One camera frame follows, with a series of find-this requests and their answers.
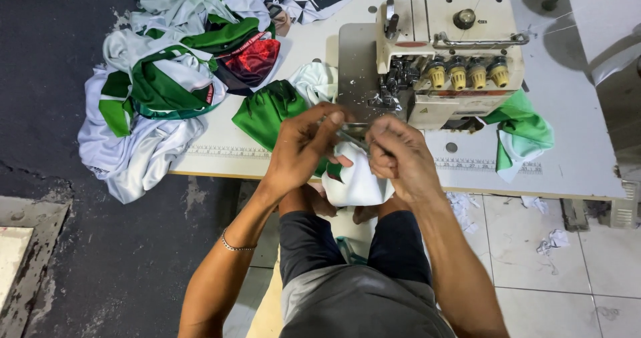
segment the silver bracelet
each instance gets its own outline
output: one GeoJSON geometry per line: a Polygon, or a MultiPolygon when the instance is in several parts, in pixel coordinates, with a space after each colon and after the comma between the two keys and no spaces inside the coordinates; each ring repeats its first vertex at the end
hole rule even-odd
{"type": "Polygon", "coordinates": [[[226,230],[227,230],[227,228],[224,228],[222,230],[222,235],[220,236],[220,238],[222,239],[222,245],[224,245],[225,248],[227,248],[229,250],[254,250],[254,249],[256,249],[256,246],[252,247],[252,248],[234,248],[233,246],[230,246],[229,244],[227,244],[227,241],[225,241],[225,231],[226,230]]]}

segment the forearm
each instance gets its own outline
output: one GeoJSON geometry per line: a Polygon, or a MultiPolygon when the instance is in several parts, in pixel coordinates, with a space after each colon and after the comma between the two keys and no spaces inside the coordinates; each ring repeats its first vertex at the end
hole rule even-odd
{"type": "Polygon", "coordinates": [[[445,196],[412,205],[431,260],[433,288],[455,333],[507,337],[490,277],[474,254],[445,196]]]}
{"type": "MultiPolygon", "coordinates": [[[[236,248],[258,243],[265,222],[281,197],[263,182],[243,210],[227,227],[226,242],[236,248]]],[[[240,292],[253,250],[231,251],[219,239],[194,272],[185,294],[180,320],[180,338],[215,337],[240,292]]]]}

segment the hand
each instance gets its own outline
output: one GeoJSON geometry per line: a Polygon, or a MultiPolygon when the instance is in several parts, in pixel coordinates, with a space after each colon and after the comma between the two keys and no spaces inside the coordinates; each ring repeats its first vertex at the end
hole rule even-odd
{"type": "Polygon", "coordinates": [[[283,197],[294,188],[305,184],[327,155],[331,162],[351,167],[353,162],[344,156],[333,155],[339,142],[336,135],[343,122],[352,115],[342,106],[319,103],[293,118],[281,123],[276,146],[263,181],[272,194],[283,197]],[[327,117],[320,126],[318,121],[327,117]]]}
{"type": "Polygon", "coordinates": [[[444,198],[434,158],[420,131],[384,115],[374,121],[365,139],[372,173],[391,179],[399,198],[410,204],[444,198]]]}

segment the overlock sewing machine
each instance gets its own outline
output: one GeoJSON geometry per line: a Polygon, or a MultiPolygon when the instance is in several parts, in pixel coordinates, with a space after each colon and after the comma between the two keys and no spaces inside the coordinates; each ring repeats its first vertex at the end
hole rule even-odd
{"type": "Polygon", "coordinates": [[[395,113],[417,129],[473,131],[474,117],[521,87],[529,37],[509,0],[388,0],[375,10],[376,23],[339,31],[337,103],[362,125],[395,113]]]}

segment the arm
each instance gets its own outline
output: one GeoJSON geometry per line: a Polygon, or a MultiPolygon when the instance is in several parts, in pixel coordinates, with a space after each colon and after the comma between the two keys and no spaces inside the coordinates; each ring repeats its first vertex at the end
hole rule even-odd
{"type": "MultiPolygon", "coordinates": [[[[274,207],[287,192],[305,184],[321,156],[332,151],[337,140],[335,132],[344,118],[340,106],[321,103],[281,123],[265,178],[224,232],[231,247],[256,246],[274,207]],[[324,116],[329,119],[318,126],[324,116]]],[[[352,164],[344,156],[331,156],[330,160],[352,164]]],[[[214,244],[187,286],[179,338],[222,336],[222,325],[236,302],[253,253],[253,250],[229,250],[222,237],[214,244]]]]}
{"type": "Polygon", "coordinates": [[[494,287],[463,236],[418,130],[391,115],[367,133],[372,172],[390,178],[421,229],[443,314],[461,338],[508,337],[494,287]]]}

